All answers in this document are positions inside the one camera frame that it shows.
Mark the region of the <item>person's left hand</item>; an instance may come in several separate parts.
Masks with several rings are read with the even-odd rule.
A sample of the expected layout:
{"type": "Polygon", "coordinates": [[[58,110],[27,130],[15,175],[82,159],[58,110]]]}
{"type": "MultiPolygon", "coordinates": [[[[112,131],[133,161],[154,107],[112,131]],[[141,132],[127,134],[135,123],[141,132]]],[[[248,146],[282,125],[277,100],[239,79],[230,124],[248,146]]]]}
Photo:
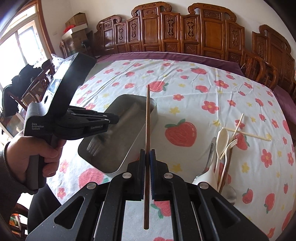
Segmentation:
{"type": "Polygon", "coordinates": [[[59,139],[57,146],[53,148],[43,139],[26,137],[23,132],[19,132],[6,147],[6,162],[16,179],[24,183],[30,156],[40,155],[44,157],[45,161],[45,166],[42,169],[43,176],[52,177],[58,170],[65,144],[65,140],[59,139]]]}

